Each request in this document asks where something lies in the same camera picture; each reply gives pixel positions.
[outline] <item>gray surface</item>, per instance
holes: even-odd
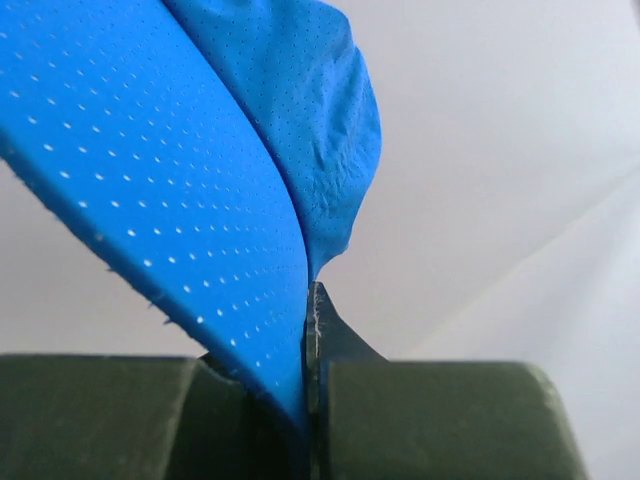
[[[520,358],[594,478],[640,466],[640,37],[627,0],[340,0],[385,145],[322,280],[383,353]],[[0,165],[0,351],[197,353]]]

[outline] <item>perforated fabric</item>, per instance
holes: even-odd
[[[347,18],[316,0],[164,0],[282,173],[309,276],[348,245],[381,133]]]
[[[0,0],[0,106],[0,155],[44,205],[303,428],[296,214],[165,6]]]

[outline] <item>white wall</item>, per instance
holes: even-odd
[[[333,3],[368,58],[385,131],[351,250],[322,275],[339,310],[392,357],[539,363],[594,478],[638,478],[631,4]],[[0,226],[0,351],[200,351],[2,164]]]

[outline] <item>crumpled blue fabric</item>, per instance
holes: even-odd
[[[316,0],[165,5],[269,150],[314,280],[346,250],[381,151],[376,100],[347,18]]]

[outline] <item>blue fabric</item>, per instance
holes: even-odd
[[[315,0],[165,0],[282,174],[309,277],[348,245],[373,180],[380,121],[349,22]]]
[[[166,7],[0,0],[0,106],[0,156],[44,206],[304,432],[297,216]]]

